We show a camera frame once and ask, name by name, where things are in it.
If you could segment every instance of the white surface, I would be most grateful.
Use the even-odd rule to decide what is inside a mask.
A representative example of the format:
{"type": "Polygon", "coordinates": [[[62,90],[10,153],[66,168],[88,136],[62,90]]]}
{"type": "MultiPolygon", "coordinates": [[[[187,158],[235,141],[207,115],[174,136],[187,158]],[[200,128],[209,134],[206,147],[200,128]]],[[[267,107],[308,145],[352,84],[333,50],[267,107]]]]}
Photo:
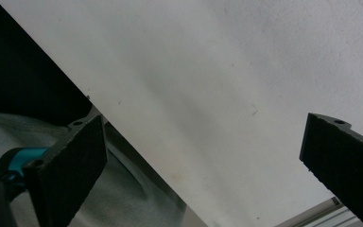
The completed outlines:
{"type": "Polygon", "coordinates": [[[363,133],[363,0],[0,0],[208,226],[330,198],[308,112],[363,133]]]}

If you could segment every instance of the gray fabric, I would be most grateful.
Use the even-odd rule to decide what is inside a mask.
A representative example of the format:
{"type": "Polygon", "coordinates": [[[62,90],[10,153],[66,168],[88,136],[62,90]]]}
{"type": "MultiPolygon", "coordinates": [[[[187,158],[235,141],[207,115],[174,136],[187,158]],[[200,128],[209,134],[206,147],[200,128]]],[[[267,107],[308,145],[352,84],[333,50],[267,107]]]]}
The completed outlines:
{"type": "MultiPolygon", "coordinates": [[[[107,131],[108,163],[70,226],[181,226],[185,203],[157,174],[130,159],[135,150],[115,129],[107,131]]],[[[66,132],[36,119],[0,113],[0,156],[12,148],[51,147],[66,132]]],[[[11,208],[18,226],[38,226],[27,193],[11,208]]]]}

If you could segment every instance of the screw hole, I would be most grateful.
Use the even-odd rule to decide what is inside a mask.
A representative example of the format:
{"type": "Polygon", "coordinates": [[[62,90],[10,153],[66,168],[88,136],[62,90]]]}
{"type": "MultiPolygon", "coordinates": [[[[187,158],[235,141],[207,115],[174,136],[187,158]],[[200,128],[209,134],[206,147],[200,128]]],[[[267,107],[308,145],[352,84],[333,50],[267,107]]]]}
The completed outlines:
{"type": "Polygon", "coordinates": [[[27,167],[39,167],[43,164],[43,160],[34,160],[28,163],[27,167]]]}
{"type": "Polygon", "coordinates": [[[339,125],[344,125],[346,122],[344,122],[342,120],[336,120],[335,123],[337,123],[339,125]]]}

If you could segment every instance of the teal object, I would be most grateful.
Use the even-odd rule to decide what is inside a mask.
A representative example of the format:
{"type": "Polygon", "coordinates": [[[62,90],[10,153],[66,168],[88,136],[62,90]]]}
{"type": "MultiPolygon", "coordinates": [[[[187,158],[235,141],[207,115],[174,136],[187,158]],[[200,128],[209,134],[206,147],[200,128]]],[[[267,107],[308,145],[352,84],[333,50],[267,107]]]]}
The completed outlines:
{"type": "Polygon", "coordinates": [[[22,177],[24,177],[22,166],[32,159],[41,157],[47,150],[48,148],[24,148],[20,150],[12,158],[9,170],[17,171],[22,177]]]}

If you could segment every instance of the gray cloth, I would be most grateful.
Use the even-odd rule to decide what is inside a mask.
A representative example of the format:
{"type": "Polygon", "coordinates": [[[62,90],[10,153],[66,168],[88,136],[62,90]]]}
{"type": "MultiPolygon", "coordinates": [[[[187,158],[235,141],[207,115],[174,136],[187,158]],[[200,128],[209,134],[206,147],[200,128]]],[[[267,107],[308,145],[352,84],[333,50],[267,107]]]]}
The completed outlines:
{"type": "MultiPolygon", "coordinates": [[[[106,131],[108,163],[70,226],[181,226],[185,203],[113,127],[106,131]]],[[[0,157],[12,148],[51,147],[65,133],[64,127],[0,113],[0,157]]],[[[11,209],[19,227],[38,226],[27,193],[11,209]]]]}

